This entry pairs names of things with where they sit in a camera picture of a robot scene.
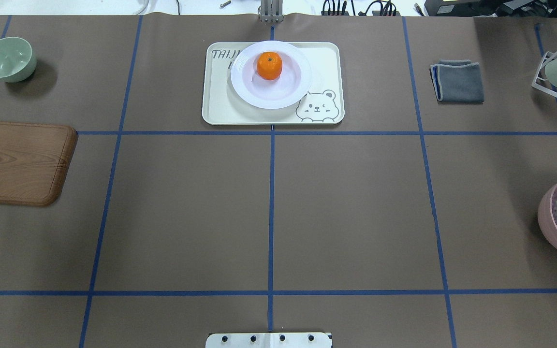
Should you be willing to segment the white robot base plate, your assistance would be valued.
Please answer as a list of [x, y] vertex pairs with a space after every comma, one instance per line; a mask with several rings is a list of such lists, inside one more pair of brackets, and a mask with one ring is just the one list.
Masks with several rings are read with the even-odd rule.
[[215, 333], [206, 348], [332, 348], [332, 335], [323, 332]]

